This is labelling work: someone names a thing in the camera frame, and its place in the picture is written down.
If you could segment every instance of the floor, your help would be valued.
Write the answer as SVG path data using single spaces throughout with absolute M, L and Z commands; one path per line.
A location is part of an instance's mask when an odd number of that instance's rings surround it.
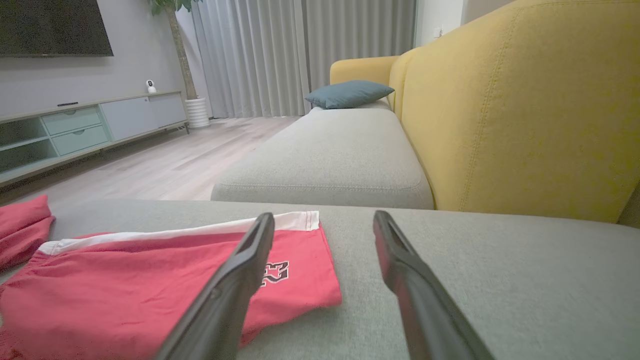
M 224 170 L 297 119 L 223 119 L 190 135 L 161 134 L 5 191 L 0 203 L 43 193 L 52 209 L 95 199 L 209 200 Z

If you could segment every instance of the white wall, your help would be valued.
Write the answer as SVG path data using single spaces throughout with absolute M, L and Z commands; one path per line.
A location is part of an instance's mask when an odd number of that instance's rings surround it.
M 460 26 L 464 0 L 417 0 L 415 47 L 434 40 L 433 30 L 446 34 Z
M 184 91 L 165 14 L 151 16 L 144 0 L 98 0 L 113 57 L 0 58 L 0 116 L 142 95 L 145 80 L 158 91 Z
M 199 97 L 207 99 L 207 113 L 209 117 L 212 117 L 213 109 L 211 108 L 209 90 L 204 78 L 204 68 L 202 67 L 202 57 L 200 56 L 200 48 L 196 38 L 196 29 L 193 25 L 193 17 L 184 7 L 175 16 L 178 18 L 178 24 L 180 24 L 182 42 L 184 42 L 184 50 L 187 52 L 187 60 L 189 60 L 189 68 L 191 69 L 191 77 L 196 87 L 196 93 L 198 93 Z
M 462 9 L 462 24 L 466 24 L 507 5 L 513 0 L 465 0 Z

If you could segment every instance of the black tv screen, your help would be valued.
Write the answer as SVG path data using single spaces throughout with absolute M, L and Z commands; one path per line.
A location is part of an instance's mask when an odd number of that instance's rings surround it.
M 97 0 L 0 0 L 0 56 L 113 56 Z

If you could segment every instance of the cabinet top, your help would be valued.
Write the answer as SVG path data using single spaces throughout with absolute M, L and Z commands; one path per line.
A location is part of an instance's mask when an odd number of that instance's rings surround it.
M 32 117 L 39 117 L 39 116 L 44 116 L 44 115 L 49 115 L 49 114 L 62 113 L 64 111 L 69 111 L 69 110 L 74 110 L 74 109 L 79 109 L 79 108 L 88 108 L 90 106 L 95 106 L 95 105 L 98 105 L 98 104 L 102 104 L 104 102 L 113 102 L 113 101 L 120 101 L 120 100 L 135 99 L 137 97 L 154 97 L 154 96 L 160 96 L 160 95 L 180 94 L 180 93 L 181 93 L 181 91 L 156 92 L 156 93 L 153 93 L 153 94 L 143 94 L 143 95 L 134 95 L 134 96 L 126 96 L 126 97 L 117 97 L 115 99 L 103 99 L 103 100 L 98 100 L 98 101 L 83 102 L 81 104 L 75 104 L 75 105 L 69 105 L 69 106 L 59 106 L 59 107 L 48 109 L 48 110 L 34 111 L 32 113 L 21 113 L 21 114 L 13 114 L 13 115 L 2 116 L 2 117 L 0 117 L 0 124 L 2 124 L 3 122 L 11 122 L 11 121 L 16 121 L 16 120 L 29 119 L 29 118 L 32 118 Z

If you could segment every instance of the gray curtain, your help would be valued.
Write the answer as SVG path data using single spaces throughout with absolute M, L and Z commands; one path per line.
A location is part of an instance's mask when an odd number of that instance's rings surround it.
M 337 60 L 412 48 L 415 0 L 194 3 L 214 117 L 304 115 Z

